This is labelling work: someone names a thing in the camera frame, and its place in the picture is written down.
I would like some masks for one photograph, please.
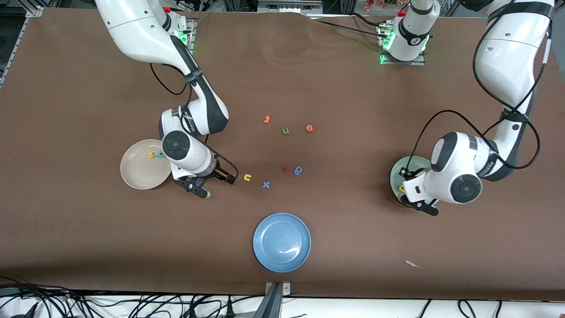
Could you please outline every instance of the white plate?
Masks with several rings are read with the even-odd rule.
[[[154,188],[167,179],[171,173],[171,164],[167,158],[153,157],[162,150],[161,141],[155,139],[141,140],[129,147],[121,158],[121,178],[132,188],[147,190]]]

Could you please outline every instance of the robotic arm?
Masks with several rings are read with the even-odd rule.
[[[461,132],[444,135],[434,146],[432,168],[403,182],[400,200],[416,209],[427,209],[424,200],[440,199],[454,204],[476,200],[483,190],[481,179],[499,181],[518,161],[518,149],[530,119],[535,80],[534,58],[550,23],[553,0],[466,0],[467,8],[489,15],[489,25],[477,49],[476,72],[485,86],[516,111],[504,107],[496,136],[489,140]],[[544,63],[549,53],[548,40]]]
[[[197,137],[223,131],[229,119],[224,102],[177,37],[186,30],[186,18],[165,12],[158,0],[96,0],[100,16],[122,53],[140,62],[169,65],[182,73],[198,99],[162,113],[159,135],[171,162],[175,183],[200,197],[206,179],[217,177],[233,184],[216,155]]]

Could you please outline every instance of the white floor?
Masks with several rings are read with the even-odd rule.
[[[120,300],[132,299],[139,300],[139,296],[92,296],[88,299],[96,301],[98,304],[112,304]],[[184,302],[190,302],[192,297],[183,297]],[[232,300],[238,299],[240,296],[232,297]],[[0,306],[9,297],[0,299]],[[168,296],[158,299],[165,301]],[[218,299],[225,304],[226,296],[215,296],[207,300]],[[262,298],[251,298],[233,305],[236,314],[254,312]],[[15,299],[0,309],[0,318],[8,318],[15,315],[24,315],[33,304],[38,302],[35,299],[20,300]],[[404,299],[317,299],[317,298],[285,298],[282,305],[281,318],[297,318],[306,314],[306,318],[328,318],[328,317],[377,317],[377,318],[416,318],[425,305],[426,300],[404,300]],[[493,318],[498,302],[496,301],[469,301],[477,318]],[[101,308],[92,305],[102,316],[108,318],[127,318],[132,310],[134,310],[137,302],[128,302],[118,304],[109,308]],[[151,304],[144,308],[137,316],[145,317],[157,304]],[[210,313],[215,316],[215,310],[219,303],[202,304],[196,308],[196,314],[199,318],[206,318]],[[472,317],[470,311],[463,305],[466,314]],[[59,318],[61,315],[52,307],[53,318]],[[160,310],[168,310],[171,317],[179,317],[182,313],[182,305],[167,304]],[[79,315],[77,307],[73,308],[75,317],[84,317]],[[499,318],[560,318],[565,314],[565,303],[546,303],[546,302],[503,302],[499,314]],[[151,317],[169,318],[166,312],[160,312]],[[425,312],[424,317],[461,317],[464,316],[459,312],[456,300],[433,300]],[[49,318],[45,305],[40,302],[37,307],[35,318]]]

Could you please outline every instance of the brown tabletop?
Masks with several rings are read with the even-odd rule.
[[[168,94],[148,64],[122,54],[96,10],[46,9],[0,89],[0,272],[77,289],[257,294],[291,281],[314,296],[565,299],[565,90],[553,56],[533,109],[533,166],[485,182],[474,203],[439,203],[437,217],[404,208],[390,189],[390,168],[435,112],[460,111],[480,129],[498,119],[471,71],[485,23],[438,19],[427,65],[408,67],[380,65],[371,36],[298,14],[211,14],[195,57],[230,121],[209,143],[252,180],[209,181],[202,200],[170,179],[135,190],[119,170],[187,93]],[[182,88],[174,71],[156,71]],[[429,157],[452,130],[472,132],[446,114],[416,154]],[[528,131],[521,163],[534,146]],[[300,217],[312,236],[309,258],[287,274],[252,249],[256,226],[276,212]]]

